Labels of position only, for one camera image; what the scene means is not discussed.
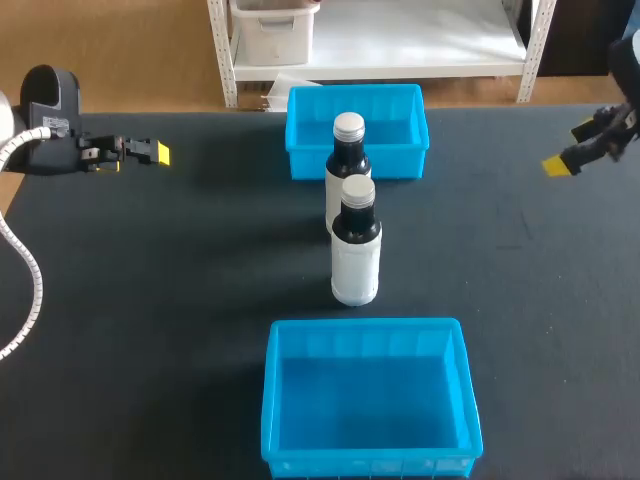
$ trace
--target blue plastic bin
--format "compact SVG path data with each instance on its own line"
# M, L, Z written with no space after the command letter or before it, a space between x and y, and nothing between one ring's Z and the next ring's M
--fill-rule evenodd
M286 146L294 180L321 180L333 151L333 121L365 120L373 178L422 178L429 130L418 85L296 87L289 94Z
M262 458L274 478L469 476L480 455L457 320L271 327Z

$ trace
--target white cable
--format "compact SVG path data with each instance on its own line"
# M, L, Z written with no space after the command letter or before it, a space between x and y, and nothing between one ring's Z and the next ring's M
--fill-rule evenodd
M52 132L48 127L38 127L33 130L26 130L22 132L20 135L13 137L9 140L2 149L0 149L0 172L4 170L5 165L9 161L9 157L15 152L18 148L20 148L25 143L29 143L36 140L46 140L51 138ZM9 344L0 350L0 360L6 358L10 353L12 353L18 346L24 341L24 339L29 335L29 332L33 328L33 325L36 323L38 319L38 315L40 314L40 308L42 307L42 298L44 296L44 288L42 284L42 273L40 272L40 267L38 267L38 263L36 259L33 258L31 252L24 246L24 244L15 236L15 234L7 225L7 222L4 221L4 217L2 216L2 212L0 212L0 234L9 242L13 248L20 254L20 256L24 259L25 263L29 267L31 271L31 276L33 278L33 303L31 304L31 311L29 312L29 316L27 317L27 321L22 326L18 334L15 336L13 340L9 342Z

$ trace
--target wooden floor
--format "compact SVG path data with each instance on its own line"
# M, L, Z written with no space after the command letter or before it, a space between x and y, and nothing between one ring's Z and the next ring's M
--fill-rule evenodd
M4 0L0 45L0 89L14 104L27 71L47 63L76 74L85 112L226 110L204 0ZM427 107L510 106L519 78L420 83ZM240 107L262 108L268 88L243 88ZM531 104L621 100L608 77L542 78ZM0 174L0 211L20 181Z
M443 78L410 80L422 86L427 108L516 106L520 77ZM270 83L241 84L240 108L260 110ZM623 96L610 77L539 78L531 102L526 105L620 103Z

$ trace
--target plastic bin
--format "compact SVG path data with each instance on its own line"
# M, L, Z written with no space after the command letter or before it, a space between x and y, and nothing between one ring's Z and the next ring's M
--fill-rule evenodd
M469 476L482 449L457 320L272 325L262 457L274 478Z
M429 130L420 86L335 85L291 89L285 143L294 180L324 179L343 112L364 117L373 178L422 178Z
M231 0L252 65L308 63L313 18L320 5L307 0Z

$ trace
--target robotic arm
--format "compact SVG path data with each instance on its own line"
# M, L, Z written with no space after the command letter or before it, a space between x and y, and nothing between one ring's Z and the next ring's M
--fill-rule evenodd
M48 65L32 69L22 83L20 105L11 107L0 92L0 172L33 175L119 171L134 158L169 165L169 149L154 139L111 135L91 137L82 130L80 89L71 73ZM0 234L23 258L33 278L33 302L18 334L0 350L0 360L15 351L35 325L44 298L40 267L0 213Z
M640 31L611 46L609 67L627 101L597 110L593 118L574 128L571 133L578 144L543 162L548 176L578 175L582 167L606 156L618 162L640 135Z

